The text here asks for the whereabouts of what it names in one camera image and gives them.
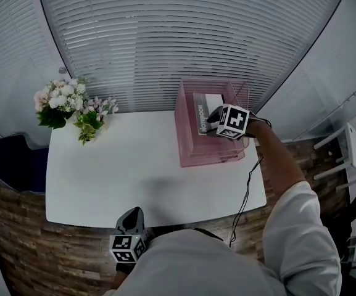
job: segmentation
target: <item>black chair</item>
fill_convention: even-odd
[[[45,193],[49,148],[31,150],[23,135],[0,140],[0,180],[15,191]]]

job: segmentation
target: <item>stool leg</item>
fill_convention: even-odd
[[[342,165],[336,166],[335,168],[332,168],[330,170],[327,170],[325,172],[319,173],[318,175],[315,175],[313,177],[314,180],[319,180],[321,178],[324,178],[325,176],[331,175],[333,173],[336,173],[338,171],[341,171],[343,169],[346,169],[347,167],[350,166],[350,162],[344,162]]]
[[[348,186],[351,186],[351,185],[354,185],[354,184],[356,184],[356,180],[354,180],[352,182],[349,182],[349,183],[342,184],[342,185],[338,185],[336,187],[336,190],[339,191],[339,190],[345,189],[345,187],[348,187]]]
[[[328,142],[332,141],[334,138],[337,138],[343,131],[345,130],[345,126],[341,127],[339,130],[337,130],[335,133],[331,134],[330,136],[324,138],[324,140],[318,142],[317,144],[314,145],[314,149],[319,149],[320,147],[324,146]]]
[[[345,159],[346,159],[345,157],[338,158],[336,160],[336,163],[340,163],[340,162],[344,161]]]

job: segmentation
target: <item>black cable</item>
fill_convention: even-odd
[[[259,118],[259,120],[264,121],[270,128],[272,128],[271,122],[269,120],[266,120],[265,118]]]
[[[253,171],[257,168],[257,166],[260,164],[260,162],[263,160],[263,157],[261,157],[256,164],[253,166],[253,169],[249,172],[249,177],[247,179],[247,183],[246,183],[246,193],[244,196],[244,200],[242,201],[242,205],[241,208],[239,209],[237,215],[235,215],[234,221],[233,221],[233,232],[231,233],[231,237],[230,237],[230,244],[229,247],[231,248],[231,243],[234,242],[236,240],[236,227],[238,225],[239,219],[241,218],[242,213],[245,210],[245,206],[247,203],[247,199],[249,198],[249,183],[250,183],[250,179],[252,177],[252,173]]]

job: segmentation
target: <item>clear plastic box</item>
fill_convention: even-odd
[[[235,91],[240,95],[237,100]],[[248,138],[230,141],[224,138],[199,135],[193,93],[221,94],[227,104],[247,109],[249,89],[244,81],[182,79],[175,106],[176,135],[181,167],[209,165],[240,160],[249,145]]]

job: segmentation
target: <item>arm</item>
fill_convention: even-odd
[[[262,148],[270,182],[278,198],[295,183],[305,181],[293,156],[266,123],[252,121],[247,132],[257,138]]]
[[[333,239],[320,221],[316,193],[267,124],[253,121],[248,132],[260,143],[279,197],[263,231],[265,266],[294,296],[338,296],[341,266]]]

